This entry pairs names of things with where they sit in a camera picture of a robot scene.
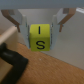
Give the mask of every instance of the green block face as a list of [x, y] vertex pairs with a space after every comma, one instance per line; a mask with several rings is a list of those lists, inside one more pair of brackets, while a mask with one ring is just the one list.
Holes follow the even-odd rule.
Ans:
[[30, 28], [31, 51], [50, 50], [50, 25], [32, 24]]

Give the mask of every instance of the wooden table surface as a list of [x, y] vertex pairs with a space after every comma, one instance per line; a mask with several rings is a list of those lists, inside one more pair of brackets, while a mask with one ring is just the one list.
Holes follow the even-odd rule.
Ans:
[[29, 64], [17, 84], [84, 84], [84, 71], [18, 43], [18, 52]]

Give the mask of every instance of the black letter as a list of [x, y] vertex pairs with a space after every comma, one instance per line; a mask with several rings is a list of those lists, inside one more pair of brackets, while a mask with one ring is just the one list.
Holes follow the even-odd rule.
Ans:
[[44, 41], [37, 41], [37, 42], [36, 42], [36, 44], [37, 44], [37, 45], [39, 45], [39, 46], [43, 46], [43, 45], [38, 44], [39, 42], [42, 42], [43, 44], [45, 44], [45, 42], [44, 42]]

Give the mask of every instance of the black object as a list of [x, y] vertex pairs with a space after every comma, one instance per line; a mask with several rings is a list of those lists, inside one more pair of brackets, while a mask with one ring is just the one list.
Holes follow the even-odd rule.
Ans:
[[28, 64], [28, 59], [15, 51], [7, 49], [6, 44], [0, 45], [0, 57], [13, 65], [13, 68], [0, 84], [16, 84]]

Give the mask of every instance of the block with letters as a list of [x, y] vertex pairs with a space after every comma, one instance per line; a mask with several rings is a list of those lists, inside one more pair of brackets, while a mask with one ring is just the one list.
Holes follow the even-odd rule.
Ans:
[[32, 24], [30, 27], [31, 51], [50, 50], [50, 25]]

